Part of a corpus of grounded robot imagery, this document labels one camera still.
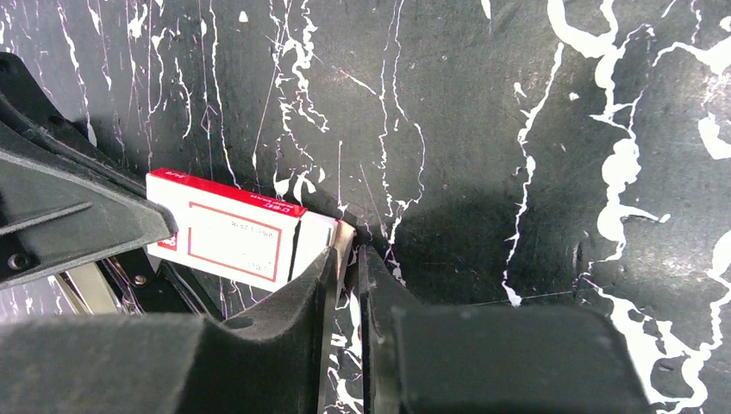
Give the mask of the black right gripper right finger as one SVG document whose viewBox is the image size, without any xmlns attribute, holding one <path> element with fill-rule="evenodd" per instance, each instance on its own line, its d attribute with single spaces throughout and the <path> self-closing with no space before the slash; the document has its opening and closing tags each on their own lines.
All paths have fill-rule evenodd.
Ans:
<svg viewBox="0 0 731 414">
<path fill-rule="evenodd" d="M 577 306 L 424 304 L 358 258 L 368 413 L 648 413 L 624 337 Z"/>
</svg>

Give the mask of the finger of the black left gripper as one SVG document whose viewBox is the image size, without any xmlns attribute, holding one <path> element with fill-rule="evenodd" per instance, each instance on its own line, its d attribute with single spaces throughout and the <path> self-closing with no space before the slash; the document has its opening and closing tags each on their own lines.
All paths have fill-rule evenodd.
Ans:
<svg viewBox="0 0 731 414">
<path fill-rule="evenodd" d="M 171 236 L 172 213 L 1 54 L 1 287 L 21 285 Z"/>
</svg>

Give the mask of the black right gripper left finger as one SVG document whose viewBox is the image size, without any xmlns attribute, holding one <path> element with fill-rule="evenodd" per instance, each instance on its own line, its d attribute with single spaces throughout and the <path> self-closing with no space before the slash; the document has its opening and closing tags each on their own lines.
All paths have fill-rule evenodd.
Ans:
<svg viewBox="0 0 731 414">
<path fill-rule="evenodd" d="M 337 253 L 219 323 L 196 314 L 32 317 L 1 326 L 4 413 L 317 413 Z"/>
</svg>

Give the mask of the red white staple box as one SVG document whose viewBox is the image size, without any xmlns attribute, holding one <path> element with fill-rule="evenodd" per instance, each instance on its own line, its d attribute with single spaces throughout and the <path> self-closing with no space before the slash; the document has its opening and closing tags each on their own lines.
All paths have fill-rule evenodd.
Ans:
<svg viewBox="0 0 731 414">
<path fill-rule="evenodd" d="M 289 282 L 304 207 L 168 168 L 148 173 L 146 188 L 177 226 L 150 255 L 268 292 Z"/>
</svg>

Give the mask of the cardboard staple box tray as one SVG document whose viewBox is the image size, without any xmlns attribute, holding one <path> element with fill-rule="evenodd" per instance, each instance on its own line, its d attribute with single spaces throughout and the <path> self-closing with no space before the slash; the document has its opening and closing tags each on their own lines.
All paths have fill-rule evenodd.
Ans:
<svg viewBox="0 0 731 414">
<path fill-rule="evenodd" d="M 355 235 L 355 227 L 343 220 L 305 212 L 297 226 L 291 280 L 302 275 L 325 248 L 333 248 L 337 253 L 336 280 L 341 289 Z"/>
</svg>

